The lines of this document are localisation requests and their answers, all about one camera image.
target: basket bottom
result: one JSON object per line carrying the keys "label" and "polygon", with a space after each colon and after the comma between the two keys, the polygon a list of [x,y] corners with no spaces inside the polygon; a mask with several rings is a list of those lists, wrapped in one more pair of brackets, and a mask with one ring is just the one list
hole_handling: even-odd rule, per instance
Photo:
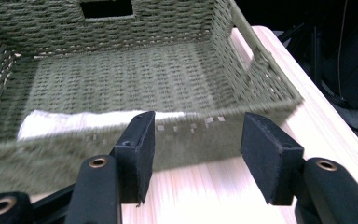
{"label": "basket bottom", "polygon": [[0,102],[0,141],[33,110],[204,112],[235,104],[211,42],[19,60]]}

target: light wood surface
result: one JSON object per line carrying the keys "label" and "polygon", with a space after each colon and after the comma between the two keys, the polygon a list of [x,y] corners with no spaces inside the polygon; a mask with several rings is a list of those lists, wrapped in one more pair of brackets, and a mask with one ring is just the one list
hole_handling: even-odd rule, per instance
{"label": "light wood surface", "polygon": [[[356,135],[277,37],[265,27],[254,30],[304,98],[282,128],[305,148],[305,159],[339,162],[358,182]],[[232,38],[243,59],[249,60],[237,30]],[[296,223],[293,206],[266,205],[242,158],[154,173],[145,204],[122,208],[124,223]]]}

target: black clamp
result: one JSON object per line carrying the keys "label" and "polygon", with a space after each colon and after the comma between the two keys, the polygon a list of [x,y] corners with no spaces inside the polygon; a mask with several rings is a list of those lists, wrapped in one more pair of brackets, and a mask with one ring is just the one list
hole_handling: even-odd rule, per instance
{"label": "black clamp", "polygon": [[357,182],[340,164],[303,153],[271,120],[245,114],[241,154],[267,203],[291,205],[296,196],[297,223],[358,223]]}
{"label": "black clamp", "polygon": [[122,223],[122,203],[144,203],[155,152],[155,112],[132,119],[109,155],[88,158],[74,185],[31,204],[27,194],[0,194],[0,223]]}

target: white towel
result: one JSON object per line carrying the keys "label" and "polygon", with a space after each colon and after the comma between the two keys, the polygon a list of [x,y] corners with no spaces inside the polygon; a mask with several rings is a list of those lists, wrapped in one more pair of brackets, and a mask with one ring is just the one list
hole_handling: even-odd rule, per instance
{"label": "white towel", "polygon": [[[102,128],[114,125],[128,124],[138,114],[145,111],[116,111],[103,114],[79,113],[79,114],[55,114],[46,111],[35,110],[29,114],[20,126],[17,135],[18,140],[67,133],[72,131]],[[156,113],[156,119],[179,118],[184,112]]]}

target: green wicker basket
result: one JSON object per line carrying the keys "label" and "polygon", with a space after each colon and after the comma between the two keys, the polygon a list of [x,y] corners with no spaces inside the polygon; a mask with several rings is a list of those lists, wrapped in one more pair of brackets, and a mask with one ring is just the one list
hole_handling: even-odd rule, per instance
{"label": "green wicker basket", "polygon": [[[240,155],[244,112],[280,122],[301,101],[233,0],[132,0],[132,15],[94,19],[85,1],[0,1],[0,191],[72,183],[125,128],[16,141],[36,109],[186,112],[157,123],[161,170]],[[254,53],[249,66],[234,26]]]}

